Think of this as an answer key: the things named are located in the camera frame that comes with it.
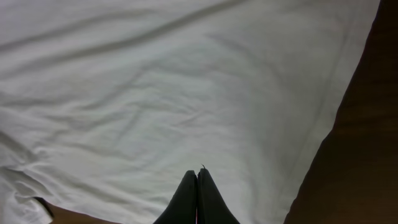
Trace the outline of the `white t-shirt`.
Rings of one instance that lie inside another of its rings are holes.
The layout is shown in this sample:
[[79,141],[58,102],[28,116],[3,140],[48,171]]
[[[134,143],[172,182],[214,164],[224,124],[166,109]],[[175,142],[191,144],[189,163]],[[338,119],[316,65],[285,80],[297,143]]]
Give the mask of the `white t-shirt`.
[[1,1],[1,222],[152,223],[205,166],[282,223],[377,1]]

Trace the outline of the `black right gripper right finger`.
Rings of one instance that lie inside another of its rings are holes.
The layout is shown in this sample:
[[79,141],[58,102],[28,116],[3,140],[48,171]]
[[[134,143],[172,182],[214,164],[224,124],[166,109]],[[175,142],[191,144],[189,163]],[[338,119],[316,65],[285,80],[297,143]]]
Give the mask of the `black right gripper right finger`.
[[208,169],[198,174],[197,223],[239,224],[226,206]]

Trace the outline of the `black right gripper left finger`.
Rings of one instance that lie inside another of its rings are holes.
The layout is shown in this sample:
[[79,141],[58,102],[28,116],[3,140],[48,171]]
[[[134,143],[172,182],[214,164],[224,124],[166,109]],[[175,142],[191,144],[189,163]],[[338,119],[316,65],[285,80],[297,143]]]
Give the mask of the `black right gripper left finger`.
[[186,171],[169,205],[154,224],[196,224],[197,176]]

